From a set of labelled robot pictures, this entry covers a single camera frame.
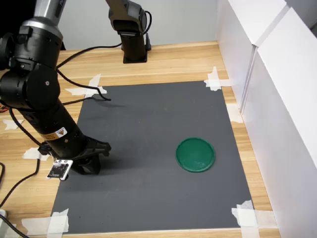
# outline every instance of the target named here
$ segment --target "wooden tabletop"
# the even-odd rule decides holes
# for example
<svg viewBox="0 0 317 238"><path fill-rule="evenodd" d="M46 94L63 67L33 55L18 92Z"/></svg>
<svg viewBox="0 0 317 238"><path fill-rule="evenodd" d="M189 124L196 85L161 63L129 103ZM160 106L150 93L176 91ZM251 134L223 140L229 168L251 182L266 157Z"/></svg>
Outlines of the wooden tabletop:
<svg viewBox="0 0 317 238"><path fill-rule="evenodd" d="M59 55L59 62L71 56L75 51L64 51ZM88 85L90 79L101 73L101 86L149 84L163 82L202 81L207 74L217 67L220 79L228 79L217 42L190 43L178 45L153 46L148 54L147 63L123 64L121 49L99 49L85 53L64 65L60 70L70 79ZM62 102L83 98L72 96L65 88L74 85L58 78L61 87ZM235 103L231 87L222 88L226 103ZM82 103L66 106L75 121L78 120ZM17 110L16 117L22 119ZM36 145L19 129L5 130L3 119L10 119L8 112L0 114L0 161L6 171L0 189L0 200L23 177L35 170L36 160L22 159L26 150ZM38 140L42 138L30 126L25 128ZM244 123L231 123L238 145L244 172L256 210L271 211L271 205L256 162ZM59 186L58 180L47 180L52 160L41 161L39 173L23 182L10 196L2 209L8 212L9 220L27 232L21 219L41 218L51 215L53 203ZM260 229L262 238L278 238L278 229ZM212 229L193 231L158 231L117 234L64 235L64 237L191 237L191 238L238 238L241 229Z"/></svg>

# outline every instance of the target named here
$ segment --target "yellow warning sticker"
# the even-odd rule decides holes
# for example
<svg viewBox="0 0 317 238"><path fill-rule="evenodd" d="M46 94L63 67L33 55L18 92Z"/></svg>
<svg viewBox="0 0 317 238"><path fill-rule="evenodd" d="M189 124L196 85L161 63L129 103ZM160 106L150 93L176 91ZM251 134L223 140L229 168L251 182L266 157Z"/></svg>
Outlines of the yellow warning sticker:
<svg viewBox="0 0 317 238"><path fill-rule="evenodd" d="M61 129L50 133L50 134L45 134L45 135L41 135L45 140L56 140L59 139L63 136L65 136L67 134L67 130L65 129L65 127L62 127Z"/></svg>

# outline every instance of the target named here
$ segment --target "black cable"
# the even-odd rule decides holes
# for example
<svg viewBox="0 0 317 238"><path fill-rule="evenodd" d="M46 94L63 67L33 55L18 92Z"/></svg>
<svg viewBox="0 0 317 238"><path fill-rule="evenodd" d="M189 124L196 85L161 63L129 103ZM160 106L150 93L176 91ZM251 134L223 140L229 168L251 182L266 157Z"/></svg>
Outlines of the black cable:
<svg viewBox="0 0 317 238"><path fill-rule="evenodd" d="M147 32L149 31L149 29L152 25L152 14L149 11L145 11L145 13L147 13L150 16L150 22L149 22L147 29L143 32L143 35L147 34Z"/></svg>
<svg viewBox="0 0 317 238"><path fill-rule="evenodd" d="M84 49L82 51L79 51L75 54L73 54L72 56L68 57L67 59L65 59L62 63L60 63L59 65L57 65L56 68L60 68L62 67L64 64L66 64L67 62L70 62L72 59L76 58L77 56L80 56L82 55L83 53L86 53L88 51L91 51L91 50L94 50L94 49L99 49L99 48L116 48L118 46L121 46L122 43L118 44L118 45L115 45L115 46L94 46L94 47L90 47L90 48L87 48L87 49Z"/></svg>
<svg viewBox="0 0 317 238"><path fill-rule="evenodd" d="M14 113L13 113L12 108L9 109L9 112L10 112L10 115L11 115L13 121L16 123L16 125L17 125L33 142L35 142L37 145L39 145L40 147L42 147L43 145L42 145L37 139L35 139L35 138L19 123L19 121L16 119L16 117L15 117L15 115L14 115ZM1 182L2 178L3 178L4 171L5 171L5 166L4 166L4 164L1 163L1 165L2 165L2 172L1 172L1 175L0 175L0 182ZM4 200L3 200L2 203L0 204L0 208L4 205L4 203L7 201L7 199L8 199L9 196L11 195L11 193L16 189L16 187L18 187L19 184L22 183L23 181L25 181L25 180L27 180L28 178L30 178L30 177L36 175L36 174L38 173L38 171L39 171L39 168L40 168L40 160L38 159L38 160L37 160L37 164L36 164L35 172L32 173L32 174L30 174L30 175L28 175L27 177L21 179L19 182L17 182L17 183L12 187L12 189L9 191L9 193L5 196Z"/></svg>
<svg viewBox="0 0 317 238"><path fill-rule="evenodd" d="M7 201L7 199L10 197L10 195L12 194L12 192L16 189L16 187L18 187L20 185L20 183L22 183L23 181L27 180L28 178L36 175L39 172L39 168L40 168L40 159L37 159L37 163L36 163L36 169L35 172L28 175L27 177L24 177L23 179L21 179L19 182L17 182L9 191L9 193L5 196L4 200L2 201L2 203L0 204L0 208L5 204L5 202Z"/></svg>
<svg viewBox="0 0 317 238"><path fill-rule="evenodd" d="M27 235L23 234L21 231L19 231L17 228L14 227L14 225L12 225L11 222L9 222L7 220L7 218L5 218L3 215L0 214L0 218L12 229L14 230L19 236L23 237L23 238L29 238Z"/></svg>
<svg viewBox="0 0 317 238"><path fill-rule="evenodd" d="M0 162L0 165L1 165L1 167L2 167L2 169L1 169L1 175L0 175L0 185L1 185L1 181L2 181L2 178L3 178L3 176L4 176L4 172L5 172L5 166L4 166L4 164L1 163L1 162Z"/></svg>
<svg viewBox="0 0 317 238"><path fill-rule="evenodd" d="M71 80L70 80L69 78L67 78L62 72L60 72L59 69L56 69L56 70L57 70L57 72L60 74L60 76L62 76L67 82L69 82L69 83L71 83L71 84L74 84L74 85L76 85L76 86L78 86L78 87L89 88L89 89L95 89L95 90L98 91L99 96L100 96L101 98L103 98L105 101L111 101L111 99L106 98L106 97L104 97L104 96L102 95L102 93L101 93L101 91L100 91L100 89L99 89L98 87L91 87L91 86L82 85L82 84L80 84L80 83L76 83L76 82L74 82L74 81L71 81Z"/></svg>
<svg viewBox="0 0 317 238"><path fill-rule="evenodd" d="M37 145L39 145L40 147L42 147L42 144L37 140L35 139L20 123L19 121L16 119L14 113L13 113L13 110L12 108L9 108L9 112L10 112L10 115L13 119L13 121L16 123L16 125L33 141L35 142ZM3 163L0 163L0 165L2 166L2 170L1 170L1 175L0 175L0 185L1 185L1 182L2 182L2 178L4 176L4 172L5 172L5 166ZM3 201L1 202L0 204L0 208L5 204L5 202L8 200L8 198L10 197L10 195L13 193L13 191L22 183L24 182L25 180L27 180L28 178L36 175L38 172L39 172L39 169L40 169L40 160L37 159L37 163L36 163L36 169L35 169L35 172L24 177L23 179L21 179L19 182L17 182L12 188L11 190L8 192L8 194L4 197ZM9 222L3 215L0 214L0 218L11 228L13 229L18 235L20 235L21 237L23 238L29 238L28 236L26 236L25 234L23 234L21 231L19 231L16 227L13 226L13 224L11 222Z"/></svg>
<svg viewBox="0 0 317 238"><path fill-rule="evenodd" d="M41 148L43 147L43 145L37 140L35 139L20 123L19 121L16 119L12 108L9 108L9 113L10 116L12 117L12 120L15 122L15 124L38 146L40 146Z"/></svg>
<svg viewBox="0 0 317 238"><path fill-rule="evenodd" d="M97 98L94 98L94 97L88 97L88 98L83 98L83 99L78 99L78 100L75 100L75 101L70 101L70 102L66 102L66 103L63 103L63 105L69 105L69 104L73 104L73 103L79 103L79 102L83 102L85 100L95 100L97 102L104 102L105 100L104 99L97 99Z"/></svg>

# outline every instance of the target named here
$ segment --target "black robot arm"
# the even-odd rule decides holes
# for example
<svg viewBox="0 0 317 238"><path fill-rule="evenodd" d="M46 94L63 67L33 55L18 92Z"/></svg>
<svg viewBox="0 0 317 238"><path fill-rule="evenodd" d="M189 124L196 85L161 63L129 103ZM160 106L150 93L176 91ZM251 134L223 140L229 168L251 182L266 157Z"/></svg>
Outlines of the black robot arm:
<svg viewBox="0 0 317 238"><path fill-rule="evenodd" d="M99 154L107 156L110 145L85 136L58 99L60 88L56 64L62 34L57 25L65 2L38 0L34 17L22 23L18 35L7 33L1 39L0 69L8 68L9 71L0 79L0 102L18 109L43 137L45 142L39 149L42 154L73 160L72 169L80 174L98 174ZM112 25L121 34L122 42L125 41L125 59L135 62L144 57L143 51L138 53L132 49L143 39L146 17L141 7L127 0L107 2L113 10ZM119 8L118 3L123 3L124 8ZM139 9L141 19L136 19L135 13L130 14L132 7Z"/></svg>

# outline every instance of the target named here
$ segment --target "green lid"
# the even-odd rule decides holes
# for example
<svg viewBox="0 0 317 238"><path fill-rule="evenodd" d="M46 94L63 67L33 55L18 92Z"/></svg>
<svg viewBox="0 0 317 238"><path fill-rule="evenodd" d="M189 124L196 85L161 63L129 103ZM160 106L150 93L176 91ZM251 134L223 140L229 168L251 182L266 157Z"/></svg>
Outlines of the green lid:
<svg viewBox="0 0 317 238"><path fill-rule="evenodd" d="M212 166L215 152L208 142L200 138L188 138L178 145L176 159L183 169L199 173Z"/></svg>

